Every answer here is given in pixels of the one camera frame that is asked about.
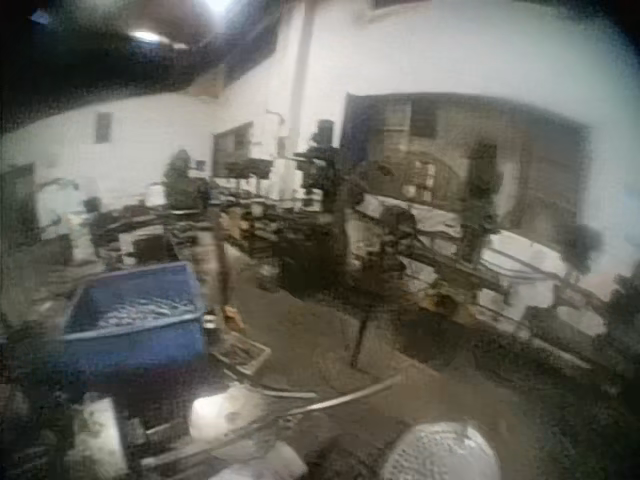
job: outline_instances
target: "ceiling light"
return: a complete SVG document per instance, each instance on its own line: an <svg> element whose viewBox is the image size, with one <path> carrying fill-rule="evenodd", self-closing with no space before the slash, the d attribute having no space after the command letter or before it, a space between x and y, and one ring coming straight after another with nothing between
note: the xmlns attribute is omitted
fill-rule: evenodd
<svg viewBox="0 0 640 480"><path fill-rule="evenodd" d="M157 33L149 32L147 30L136 30L135 32L129 32L129 35L137 40L149 43L165 43L168 41L162 35L158 35Z"/></svg>
<svg viewBox="0 0 640 480"><path fill-rule="evenodd" d="M235 1L235 0L205 0L209 8L213 10L213 13L222 14L227 11L227 8Z"/></svg>

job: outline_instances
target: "blue plastic bin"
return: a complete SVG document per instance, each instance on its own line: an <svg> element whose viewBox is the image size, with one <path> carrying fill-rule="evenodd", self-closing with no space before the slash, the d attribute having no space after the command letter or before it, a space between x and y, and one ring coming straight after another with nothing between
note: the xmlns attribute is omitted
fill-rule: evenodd
<svg viewBox="0 0 640 480"><path fill-rule="evenodd" d="M136 298L190 301L194 313L126 327L97 329L115 306ZM65 376L102 378L137 370L180 367L206 355L204 304L187 263L170 263L89 280L68 311L65 334L49 362Z"/></svg>

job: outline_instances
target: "white wall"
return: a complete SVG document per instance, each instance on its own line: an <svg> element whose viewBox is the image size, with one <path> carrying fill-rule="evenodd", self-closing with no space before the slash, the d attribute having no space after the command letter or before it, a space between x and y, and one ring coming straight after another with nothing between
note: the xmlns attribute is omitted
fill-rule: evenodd
<svg viewBox="0 0 640 480"><path fill-rule="evenodd" d="M95 144L97 112L112 112L111 142ZM64 177L107 208L143 197L162 181L171 156L185 148L210 171L209 110L181 94L150 95L95 104L35 122L2 138L2 168L35 164L36 183Z"/></svg>
<svg viewBox="0 0 640 480"><path fill-rule="evenodd" d="M602 231L596 272L637 255L623 187L640 178L640 70L614 30L507 0L432 0L372 13L367 0L318 2L299 148L320 118L340 135L345 95L455 92L504 98L590 130L583 220Z"/></svg>

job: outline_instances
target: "metal mesh strainer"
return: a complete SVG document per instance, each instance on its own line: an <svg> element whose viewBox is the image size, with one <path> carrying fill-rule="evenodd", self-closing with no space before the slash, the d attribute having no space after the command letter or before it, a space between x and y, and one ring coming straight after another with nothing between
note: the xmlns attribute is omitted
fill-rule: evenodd
<svg viewBox="0 0 640 480"><path fill-rule="evenodd" d="M396 443L382 467L383 480L499 480L498 457L473 427L418 425Z"/></svg>

